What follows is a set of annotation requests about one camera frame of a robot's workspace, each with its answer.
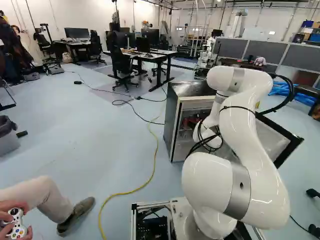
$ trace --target yellow cable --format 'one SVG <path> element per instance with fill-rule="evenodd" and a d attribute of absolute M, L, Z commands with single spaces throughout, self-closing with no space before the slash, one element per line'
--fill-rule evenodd
<path fill-rule="evenodd" d="M 107 240 L 107 237 L 104 233 L 104 230 L 102 228 L 102 225 L 101 225 L 101 214 L 102 214 L 102 210 L 104 209 L 105 205 L 107 204 L 107 202 L 109 202 L 112 198 L 116 197 L 116 196 L 121 196 L 121 195 L 129 195 L 129 194 L 133 194 L 141 189 L 143 189 L 145 186 L 147 186 L 152 178 L 154 177 L 155 175 L 155 171 L 156 171 L 156 157 L 157 157 L 157 152 L 158 152 L 158 148 L 159 148 L 159 139 L 157 137 L 157 135 L 151 130 L 150 126 L 151 126 L 151 122 L 154 122 L 155 120 L 157 120 L 158 118 L 160 118 L 160 116 L 162 115 L 162 112 L 163 112 L 163 108 L 164 108 L 165 104 L 163 104 L 162 108 L 161 108 L 161 113 L 159 114 L 159 116 L 155 117 L 154 119 L 152 119 L 148 125 L 147 125 L 147 128 L 149 130 L 149 132 L 154 136 L 155 140 L 156 140 L 156 148 L 155 148 L 155 151 L 154 151 L 154 158 L 153 158 L 153 170 L 152 170 L 152 174 L 150 176 L 150 178 L 144 183 L 142 184 L 140 187 L 132 190 L 132 191 L 127 191 L 127 192 L 119 192 L 119 193 L 115 193 L 115 194 L 112 194 L 111 196 L 109 196 L 105 201 L 104 203 L 102 204 L 101 208 L 100 208 L 100 211 L 99 211 L 99 215 L 98 215 L 98 226 L 99 226 L 99 230 L 100 230 L 100 233 L 101 233 L 101 236 L 103 238 L 103 240 Z"/>

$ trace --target finger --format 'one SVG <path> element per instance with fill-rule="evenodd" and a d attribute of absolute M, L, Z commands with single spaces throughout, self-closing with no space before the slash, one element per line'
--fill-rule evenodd
<path fill-rule="evenodd" d="M 20 238 L 20 240 L 31 240 L 34 236 L 33 230 L 32 230 L 32 226 L 28 227 L 28 233 L 26 236 Z"/>
<path fill-rule="evenodd" d="M 0 239 L 4 239 L 8 233 L 12 230 L 12 228 L 15 226 L 14 223 L 10 223 L 7 226 L 5 226 L 1 231 L 0 231 Z"/>
<path fill-rule="evenodd" d="M 0 202 L 0 209 L 2 211 L 7 212 L 13 208 L 23 209 L 24 214 L 26 214 L 29 211 L 29 206 L 26 201 L 6 200 Z"/>
<path fill-rule="evenodd" d="M 11 222 L 14 220 L 14 217 L 11 216 L 9 213 L 0 211 L 0 220 L 4 220 L 6 222 Z"/>

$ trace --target gray partition panel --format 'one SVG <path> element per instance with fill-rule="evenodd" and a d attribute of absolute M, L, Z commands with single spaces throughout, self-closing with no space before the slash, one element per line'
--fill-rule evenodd
<path fill-rule="evenodd" d="M 288 44 L 268 41 L 249 42 L 244 58 L 249 55 L 264 57 L 267 63 L 279 64 Z"/>
<path fill-rule="evenodd" d="M 233 38 L 217 38 L 213 53 L 217 54 L 221 44 L 219 57 L 241 59 L 248 40 Z"/>
<path fill-rule="evenodd" d="M 292 44 L 282 65 L 320 72 L 320 47 Z"/>

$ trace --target metal frame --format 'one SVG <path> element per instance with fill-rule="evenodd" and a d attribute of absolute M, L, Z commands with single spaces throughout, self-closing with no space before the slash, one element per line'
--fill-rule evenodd
<path fill-rule="evenodd" d="M 247 38 L 230 38 L 230 37 L 218 37 L 217 39 L 234 39 L 234 40 L 246 40 L 247 41 L 247 44 L 245 46 L 245 49 L 244 49 L 244 52 L 241 56 L 241 58 L 233 58 L 233 57 L 227 57 L 229 59 L 236 59 L 236 60 L 244 60 L 244 57 L 246 55 L 246 52 L 247 52 L 247 49 L 248 49 L 248 46 L 250 44 L 250 41 L 258 41 L 258 42 L 267 42 L 267 43 L 277 43 L 277 44 L 287 44 L 284 52 L 283 52 L 283 55 L 279 61 L 278 64 L 276 63 L 269 63 L 267 62 L 267 65 L 270 65 L 270 66 L 276 66 L 276 70 L 278 70 L 279 67 L 288 67 L 288 68 L 294 68 L 294 69 L 297 69 L 297 70 L 300 70 L 300 71 L 305 71 L 305 72 L 310 72 L 310 73 L 314 73 L 314 74 L 319 74 L 319 77 L 318 79 L 314 82 L 313 84 L 313 87 L 315 87 L 319 81 L 320 81 L 320 71 L 314 71 L 314 70 L 309 70 L 309 69 L 305 69 L 305 68 L 297 68 L 297 67 L 292 67 L 292 66 L 287 66 L 287 65 L 283 65 L 283 61 L 288 53 L 288 50 L 290 48 L 291 45 L 296 45 L 296 46 L 300 46 L 300 47 L 303 47 L 303 48 L 318 48 L 320 49 L 320 46 L 316 46 L 316 45 L 308 45 L 308 44 L 300 44 L 300 43 L 294 43 L 294 42 L 283 42 L 283 41 L 263 41 L 263 40 L 255 40 L 255 39 L 247 39 Z"/>

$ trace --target blue box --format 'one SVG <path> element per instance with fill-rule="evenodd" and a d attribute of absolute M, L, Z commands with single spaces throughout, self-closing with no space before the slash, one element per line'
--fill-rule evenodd
<path fill-rule="evenodd" d="M 320 42 L 320 34 L 312 33 L 309 37 L 309 41 Z"/>
<path fill-rule="evenodd" d="M 312 28 L 314 21 L 303 21 L 301 27 L 302 28 Z"/>

